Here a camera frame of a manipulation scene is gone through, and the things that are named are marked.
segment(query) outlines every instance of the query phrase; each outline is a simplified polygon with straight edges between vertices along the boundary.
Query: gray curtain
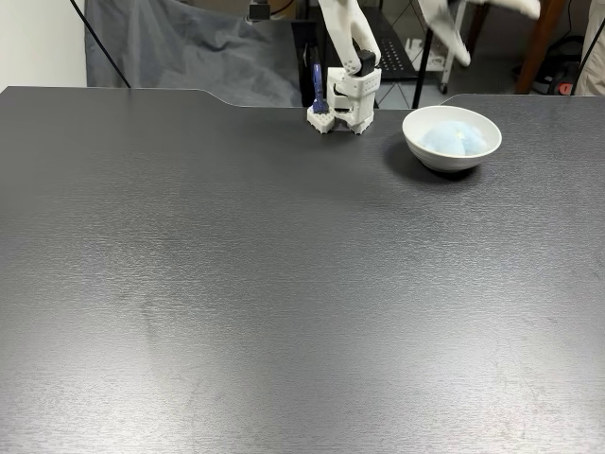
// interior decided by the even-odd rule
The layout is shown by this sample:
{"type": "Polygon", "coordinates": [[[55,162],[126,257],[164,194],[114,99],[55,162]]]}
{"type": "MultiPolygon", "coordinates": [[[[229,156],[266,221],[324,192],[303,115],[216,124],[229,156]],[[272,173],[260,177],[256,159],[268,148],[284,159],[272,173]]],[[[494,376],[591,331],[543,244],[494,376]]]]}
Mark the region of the gray curtain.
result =
{"type": "MultiPolygon", "coordinates": [[[[132,87],[200,89],[238,106],[300,106],[288,21],[254,25],[176,0],[87,0],[86,17],[132,87]]],[[[86,33],[89,87],[119,87],[86,33]]]]}

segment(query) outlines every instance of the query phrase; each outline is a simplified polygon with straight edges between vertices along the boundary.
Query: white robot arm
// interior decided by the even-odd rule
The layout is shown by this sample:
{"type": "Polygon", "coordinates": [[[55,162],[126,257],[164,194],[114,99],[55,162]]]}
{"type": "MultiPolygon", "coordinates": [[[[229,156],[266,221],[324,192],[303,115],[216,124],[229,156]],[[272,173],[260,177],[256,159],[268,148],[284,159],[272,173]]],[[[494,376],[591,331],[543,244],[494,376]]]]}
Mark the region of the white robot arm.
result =
{"type": "MultiPolygon", "coordinates": [[[[328,69],[329,112],[315,112],[311,107],[307,119],[320,132],[328,132],[334,126],[336,118],[339,118],[355,133],[360,134],[373,121],[373,102],[375,92],[380,87],[381,72],[380,69],[368,72],[367,68],[362,68],[362,61],[355,51],[353,41],[362,51],[373,53],[374,66],[380,62],[380,49],[357,0],[319,1],[326,28],[344,67],[328,69]]],[[[532,19],[540,16],[538,0],[471,1],[479,4],[490,2],[516,9],[532,19]]],[[[419,0],[419,4],[426,23],[435,35],[461,64],[468,65],[471,57],[456,30],[447,0],[419,0]]]]}

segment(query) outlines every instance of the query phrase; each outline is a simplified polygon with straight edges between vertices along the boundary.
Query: bowl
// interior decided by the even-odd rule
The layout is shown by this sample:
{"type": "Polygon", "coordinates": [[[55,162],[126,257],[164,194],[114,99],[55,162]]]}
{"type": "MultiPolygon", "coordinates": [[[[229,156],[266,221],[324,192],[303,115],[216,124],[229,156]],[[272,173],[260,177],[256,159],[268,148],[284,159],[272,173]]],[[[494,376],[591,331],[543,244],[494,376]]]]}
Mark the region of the bowl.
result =
{"type": "Polygon", "coordinates": [[[438,172],[460,172],[477,166],[496,151],[502,143],[502,133],[490,119],[460,107],[430,106],[417,109],[404,119],[403,129],[411,152],[425,166],[438,172]],[[442,121],[462,121],[478,128],[483,134],[487,149],[480,154],[455,156],[437,153],[420,145],[424,135],[442,121]]]}

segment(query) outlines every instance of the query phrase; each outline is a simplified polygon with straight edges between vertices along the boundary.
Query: white object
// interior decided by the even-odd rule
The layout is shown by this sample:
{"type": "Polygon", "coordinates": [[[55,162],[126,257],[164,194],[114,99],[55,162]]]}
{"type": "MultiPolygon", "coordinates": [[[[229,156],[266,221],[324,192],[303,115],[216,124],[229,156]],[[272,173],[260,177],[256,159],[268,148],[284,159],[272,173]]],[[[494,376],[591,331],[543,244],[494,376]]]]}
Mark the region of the white object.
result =
{"type": "Polygon", "coordinates": [[[336,122],[334,116],[331,113],[315,113],[313,112],[313,106],[306,110],[306,121],[311,123],[316,130],[322,134],[327,134],[336,122]]]}
{"type": "Polygon", "coordinates": [[[355,134],[362,133],[374,120],[374,99],[381,75],[380,69],[374,69],[359,78],[348,75],[344,68],[328,68],[330,114],[345,121],[355,134]]]}
{"type": "MultiPolygon", "coordinates": [[[[474,3],[493,3],[497,6],[516,9],[532,19],[540,17],[539,0],[472,0],[474,3]]],[[[353,40],[362,49],[376,55],[376,64],[380,61],[380,49],[373,37],[357,0],[319,0],[326,29],[332,38],[340,61],[348,74],[356,74],[361,67],[353,40]]],[[[464,43],[456,28],[447,0],[419,0],[420,8],[428,26],[435,35],[454,53],[465,66],[471,62],[464,43]]]]}
{"type": "MultiPolygon", "coordinates": [[[[454,28],[457,33],[460,33],[462,21],[464,20],[464,12],[466,12],[466,0],[460,0],[460,2],[458,3],[458,10],[456,11],[456,21],[454,22],[454,28]]],[[[441,92],[444,94],[447,91],[447,84],[450,81],[450,75],[452,74],[453,65],[454,52],[452,52],[450,49],[447,49],[447,57],[445,58],[443,74],[441,75],[441,92]]]]}
{"type": "Polygon", "coordinates": [[[414,155],[422,163],[439,172],[459,172],[477,166],[487,156],[496,151],[502,143],[502,134],[494,123],[485,116],[452,106],[430,106],[410,113],[403,124],[406,142],[414,155]],[[481,131],[486,150],[472,156],[455,156],[437,153],[421,145],[426,134],[436,125],[445,121],[461,121],[481,131]]]}
{"type": "Polygon", "coordinates": [[[477,155],[487,149],[479,128],[453,120],[435,125],[428,130],[419,144],[429,151],[456,156],[477,155]]]}
{"type": "MultiPolygon", "coordinates": [[[[473,0],[485,3],[488,0],[473,0]]],[[[524,14],[538,18],[538,0],[489,0],[496,5],[518,9],[524,14]]],[[[361,61],[353,41],[362,50],[369,50],[380,62],[380,48],[368,25],[357,0],[319,0],[323,20],[344,68],[329,68],[327,80],[327,102],[334,118],[346,121],[355,133],[363,132],[373,121],[375,92],[380,87],[379,69],[374,69],[363,78],[355,76],[361,69],[361,61]]],[[[471,58],[462,43],[447,0],[419,0],[421,10],[429,27],[462,63],[469,64],[471,58]]],[[[319,131],[325,130],[331,120],[315,117],[307,112],[307,120],[319,131]]]]}
{"type": "MultiPolygon", "coordinates": [[[[588,11],[588,26],[584,36],[582,59],[588,52],[598,28],[605,20],[605,0],[593,0],[588,11]]],[[[579,75],[578,96],[605,96],[605,30],[596,40],[582,73],[579,75]]]]}
{"type": "MultiPolygon", "coordinates": [[[[414,39],[406,39],[406,45],[404,49],[406,50],[407,57],[412,62],[412,66],[414,66],[414,71],[420,71],[420,63],[421,60],[419,57],[423,53],[424,43],[423,40],[414,38],[414,39]]],[[[443,71],[443,67],[445,65],[445,58],[430,49],[428,52],[428,61],[426,62],[426,71],[429,73],[438,73],[443,71]]]]}
{"type": "Polygon", "coordinates": [[[380,62],[380,48],[357,0],[320,0],[320,6],[325,27],[347,74],[361,69],[353,40],[361,49],[374,53],[376,64],[380,62]]]}

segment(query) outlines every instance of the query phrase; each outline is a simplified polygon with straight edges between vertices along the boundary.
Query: black pole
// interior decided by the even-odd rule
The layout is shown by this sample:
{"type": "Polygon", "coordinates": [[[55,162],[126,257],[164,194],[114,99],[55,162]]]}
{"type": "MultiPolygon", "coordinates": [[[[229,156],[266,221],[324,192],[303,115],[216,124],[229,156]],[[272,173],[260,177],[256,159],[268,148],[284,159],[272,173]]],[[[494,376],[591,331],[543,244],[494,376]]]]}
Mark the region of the black pole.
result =
{"type": "Polygon", "coordinates": [[[124,84],[130,88],[130,84],[129,82],[126,80],[126,78],[124,77],[124,75],[122,74],[122,71],[120,71],[120,68],[117,67],[117,64],[115,64],[115,61],[113,61],[112,56],[110,55],[110,53],[107,51],[107,49],[105,49],[105,46],[103,45],[103,43],[101,42],[101,40],[98,39],[98,36],[96,36],[95,31],[93,30],[93,28],[91,27],[91,25],[88,23],[88,21],[86,20],[86,18],[84,17],[84,14],[82,14],[82,11],[79,10],[78,5],[76,4],[76,2],[74,0],[69,0],[72,3],[72,6],[74,7],[74,9],[76,10],[76,13],[78,14],[79,18],[82,20],[82,22],[84,23],[84,25],[86,26],[86,28],[88,28],[88,31],[90,32],[90,34],[93,36],[93,39],[96,41],[97,45],[101,48],[101,50],[103,51],[103,53],[105,54],[105,57],[107,57],[107,60],[109,60],[109,62],[112,64],[113,69],[115,70],[115,72],[118,74],[118,76],[122,79],[122,81],[124,82],[124,84]]]}
{"type": "Polygon", "coordinates": [[[418,72],[418,79],[416,80],[416,90],[414,91],[414,102],[412,102],[412,109],[418,109],[418,104],[420,103],[420,93],[423,91],[424,75],[426,74],[426,65],[428,64],[428,55],[431,52],[432,42],[433,30],[428,28],[426,30],[426,36],[424,37],[423,58],[420,61],[420,71],[418,72]]]}

